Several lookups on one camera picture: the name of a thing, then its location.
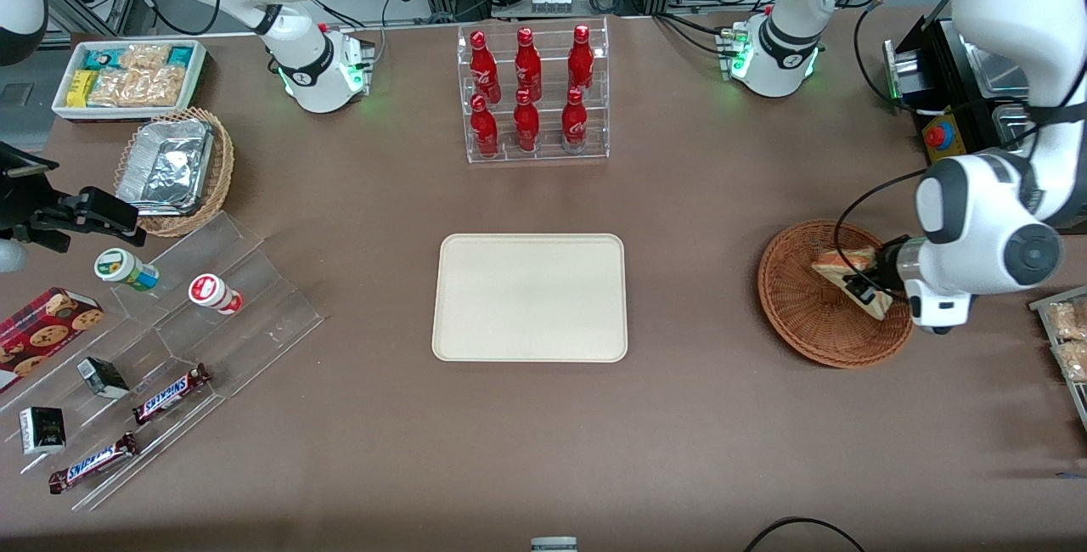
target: red bottle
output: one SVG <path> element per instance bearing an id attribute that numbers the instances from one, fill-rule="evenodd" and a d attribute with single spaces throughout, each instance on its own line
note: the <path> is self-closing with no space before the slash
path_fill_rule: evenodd
<path id="1" fill-rule="evenodd" d="M 513 123 L 517 126 L 517 146 L 525 153 L 536 150 L 536 138 L 540 134 L 540 114 L 533 104 L 532 92 L 527 88 L 517 90 L 517 106 L 513 110 Z"/>
<path id="2" fill-rule="evenodd" d="M 544 75 L 540 67 L 540 52 L 533 45 L 533 30 L 517 29 L 517 58 L 513 65 L 517 68 L 517 88 L 527 88 L 533 102 L 544 96 Z"/>
<path id="3" fill-rule="evenodd" d="M 566 153 L 585 150 L 585 122 L 588 114 L 582 103 L 580 87 L 571 87 L 566 92 L 566 108 L 562 110 L 562 147 Z"/>
<path id="4" fill-rule="evenodd" d="M 483 96 L 472 96 L 472 133 L 476 138 L 479 154 L 493 158 L 498 154 L 498 123 L 487 111 L 487 100 Z"/>
<path id="5" fill-rule="evenodd" d="M 592 49 L 589 48 L 589 26 L 574 27 L 574 48 L 570 49 L 570 87 L 592 88 Z"/>
<path id="6" fill-rule="evenodd" d="M 487 38 L 477 29 L 468 40 L 472 42 L 471 68 L 476 92 L 482 92 L 489 103 L 499 103 L 502 88 L 498 84 L 498 64 L 495 64 L 493 53 L 487 49 Z"/>

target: cookie box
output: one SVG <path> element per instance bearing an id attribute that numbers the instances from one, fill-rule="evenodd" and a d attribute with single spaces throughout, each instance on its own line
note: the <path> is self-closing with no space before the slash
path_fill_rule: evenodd
<path id="1" fill-rule="evenodd" d="M 0 323 L 0 393 L 103 316 L 97 301 L 54 286 Z"/>

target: wicker basket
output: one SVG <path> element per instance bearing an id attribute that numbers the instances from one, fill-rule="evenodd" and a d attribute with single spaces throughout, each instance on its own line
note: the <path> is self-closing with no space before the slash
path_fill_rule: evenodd
<path id="1" fill-rule="evenodd" d="M 834 226 L 813 219 L 777 234 L 759 264 L 759 300 L 778 335 L 808 359 L 833 367 L 875 365 L 910 338 L 910 309 L 896 300 L 877 321 L 811 268 L 815 258 L 834 250 Z M 842 224 L 839 236 L 842 249 L 880 246 L 850 224 Z"/>
<path id="2" fill-rule="evenodd" d="M 162 238 L 179 238 L 179 236 L 191 234 L 200 229 L 203 224 L 218 214 L 226 200 L 226 192 L 230 189 L 230 173 L 234 170 L 234 142 L 230 142 L 230 135 L 226 134 L 223 124 L 215 118 L 211 112 L 200 110 L 200 108 L 186 108 L 185 111 L 171 112 L 170 115 L 152 118 L 151 123 L 179 122 L 184 118 L 198 118 L 201 122 L 211 123 L 215 130 L 215 139 L 211 150 L 211 172 L 204 180 L 204 199 L 199 211 L 190 216 L 140 216 L 139 226 L 143 227 L 148 234 L 159 235 Z M 136 141 L 136 134 L 128 139 L 125 152 L 121 154 L 121 164 L 113 177 L 113 189 L 121 185 L 121 176 L 128 165 L 128 153 L 133 150 L 133 142 Z"/>

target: table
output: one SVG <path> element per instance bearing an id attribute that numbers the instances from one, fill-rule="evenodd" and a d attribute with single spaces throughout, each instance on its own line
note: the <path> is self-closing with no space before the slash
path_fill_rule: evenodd
<path id="1" fill-rule="evenodd" d="M 920 10 L 878 10 L 901 37 Z M 730 22 L 735 15 L 721 15 Z M 373 96 L 308 115 L 255 37 L 211 37 L 202 104 L 237 146 L 227 209 L 328 318 L 100 510 L 72 514 L 0 457 L 0 538 L 16 550 L 738 550 L 785 515 L 870 550 L 1083 550 L 1087 437 L 1028 301 L 982 298 L 970 325 L 915 333 L 890 362 L 821 367 L 771 330 L 754 271 L 776 231 L 837 216 L 923 165 L 909 118 L 879 106 L 839 11 L 788 99 L 723 84 L 650 18 L 611 18 L 612 158 L 470 166 L 455 29 L 392 30 Z M 59 120 L 54 185 L 108 187 L 133 126 Z M 321 201 L 321 208 L 307 206 Z M 852 222 L 916 231 L 912 188 Z M 430 352 L 438 247 L 454 231 L 610 231 L 626 247 L 629 352 L 612 365 L 442 363 Z M 162 251 L 149 239 L 141 254 Z M 0 278 L 0 312 L 47 286 L 104 297 L 114 246 L 77 236 Z M 844 550 L 796 527 L 765 541 Z"/>

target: aluminum foil container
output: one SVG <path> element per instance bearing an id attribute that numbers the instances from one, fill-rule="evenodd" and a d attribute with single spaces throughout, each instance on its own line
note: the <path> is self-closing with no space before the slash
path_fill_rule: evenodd
<path id="1" fill-rule="evenodd" d="M 211 164 L 214 129 L 198 118 L 149 123 L 136 131 L 117 197 L 141 216 L 197 212 Z"/>

